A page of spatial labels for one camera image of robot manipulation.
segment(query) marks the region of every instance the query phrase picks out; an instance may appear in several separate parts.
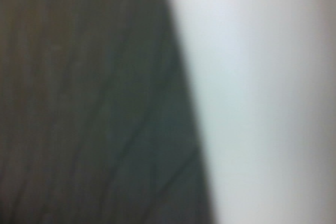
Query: white surface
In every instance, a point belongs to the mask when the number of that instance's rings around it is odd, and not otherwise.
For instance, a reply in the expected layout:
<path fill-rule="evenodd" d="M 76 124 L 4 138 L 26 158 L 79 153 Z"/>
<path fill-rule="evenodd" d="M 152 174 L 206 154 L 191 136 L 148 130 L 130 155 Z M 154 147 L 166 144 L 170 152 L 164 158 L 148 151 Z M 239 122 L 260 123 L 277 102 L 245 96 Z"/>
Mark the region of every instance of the white surface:
<path fill-rule="evenodd" d="M 215 218 L 336 223 L 335 23 L 326 0 L 172 0 Z"/>

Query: dark gray fabric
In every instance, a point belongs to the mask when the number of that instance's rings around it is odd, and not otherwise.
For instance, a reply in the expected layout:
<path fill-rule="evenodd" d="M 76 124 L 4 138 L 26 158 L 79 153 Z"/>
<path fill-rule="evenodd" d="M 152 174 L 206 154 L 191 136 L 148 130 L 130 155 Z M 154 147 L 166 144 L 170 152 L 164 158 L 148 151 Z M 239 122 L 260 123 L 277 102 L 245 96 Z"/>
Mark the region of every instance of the dark gray fabric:
<path fill-rule="evenodd" d="M 211 223 L 161 0 L 0 1 L 0 206 L 11 224 Z"/>

